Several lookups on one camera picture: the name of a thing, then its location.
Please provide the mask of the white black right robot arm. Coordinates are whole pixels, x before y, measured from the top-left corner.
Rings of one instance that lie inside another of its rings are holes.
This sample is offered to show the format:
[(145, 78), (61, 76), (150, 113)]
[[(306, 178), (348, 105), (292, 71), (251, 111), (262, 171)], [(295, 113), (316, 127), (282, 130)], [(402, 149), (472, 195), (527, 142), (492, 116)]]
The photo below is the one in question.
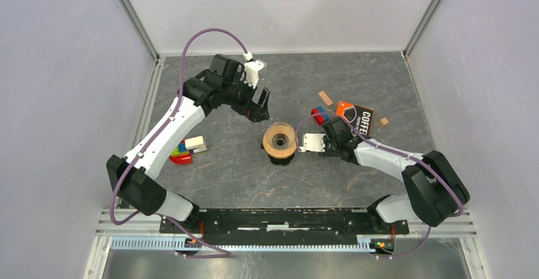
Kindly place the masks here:
[(464, 212), (470, 194), (441, 152), (410, 153), (384, 145), (354, 133), (342, 118), (332, 118), (322, 128), (329, 147), (343, 161), (379, 170), (405, 186), (405, 194), (373, 203), (375, 211), (367, 216), (371, 231), (384, 233), (393, 222), (411, 219), (437, 227)]

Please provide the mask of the dark green glass dripper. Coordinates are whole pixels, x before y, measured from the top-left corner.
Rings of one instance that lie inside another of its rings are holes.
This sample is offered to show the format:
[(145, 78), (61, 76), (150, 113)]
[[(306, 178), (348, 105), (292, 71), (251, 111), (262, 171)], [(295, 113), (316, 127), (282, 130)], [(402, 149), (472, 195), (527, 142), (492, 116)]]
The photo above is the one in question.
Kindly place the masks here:
[(270, 153), (266, 153), (270, 162), (273, 164), (273, 165), (279, 165), (279, 166), (287, 166), (291, 163), (291, 161), (294, 159), (295, 157), (295, 154), (292, 153), (290, 156), (286, 157), (286, 158), (276, 158), (276, 157), (273, 157), (272, 155), (270, 155)]

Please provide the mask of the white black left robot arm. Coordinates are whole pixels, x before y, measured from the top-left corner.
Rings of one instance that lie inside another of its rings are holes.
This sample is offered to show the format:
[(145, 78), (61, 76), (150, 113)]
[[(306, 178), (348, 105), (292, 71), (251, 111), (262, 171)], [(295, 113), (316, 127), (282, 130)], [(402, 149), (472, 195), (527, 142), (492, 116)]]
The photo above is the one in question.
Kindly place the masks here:
[(144, 215), (160, 214), (175, 219), (185, 233), (192, 233), (200, 224), (194, 204), (172, 193), (156, 181), (163, 165), (181, 140), (210, 112), (228, 105), (251, 122), (269, 119), (270, 91), (263, 88), (254, 101), (259, 74), (266, 63), (245, 54), (246, 62), (217, 54), (208, 69), (182, 84), (180, 97), (173, 102), (146, 137), (123, 157), (112, 155), (106, 169), (113, 189), (119, 197)]

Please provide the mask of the orange black coffee filter box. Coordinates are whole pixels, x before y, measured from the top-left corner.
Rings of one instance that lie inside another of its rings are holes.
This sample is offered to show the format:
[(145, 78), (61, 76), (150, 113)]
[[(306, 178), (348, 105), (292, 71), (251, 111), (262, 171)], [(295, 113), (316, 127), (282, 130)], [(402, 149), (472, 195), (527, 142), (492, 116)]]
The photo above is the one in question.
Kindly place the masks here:
[(374, 120), (374, 111), (372, 109), (339, 101), (336, 114), (352, 124), (362, 135), (370, 136)]

